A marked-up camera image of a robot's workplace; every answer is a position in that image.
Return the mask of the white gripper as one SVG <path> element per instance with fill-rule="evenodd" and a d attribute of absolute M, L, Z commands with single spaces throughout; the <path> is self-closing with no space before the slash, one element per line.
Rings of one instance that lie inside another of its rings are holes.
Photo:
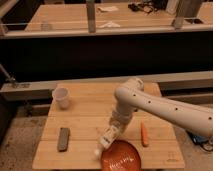
<path fill-rule="evenodd" d="M 131 107 L 116 106 L 112 110 L 109 124 L 115 126 L 120 133 L 123 133 L 133 117 L 133 109 Z"/>

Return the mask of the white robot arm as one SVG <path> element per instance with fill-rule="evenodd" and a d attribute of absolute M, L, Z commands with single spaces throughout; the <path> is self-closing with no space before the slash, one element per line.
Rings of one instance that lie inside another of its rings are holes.
<path fill-rule="evenodd" d="M 144 91 L 139 78 L 131 78 L 114 91 L 116 107 L 112 116 L 127 125 L 135 109 L 146 111 L 196 135 L 213 137 L 213 109 L 157 97 Z"/>

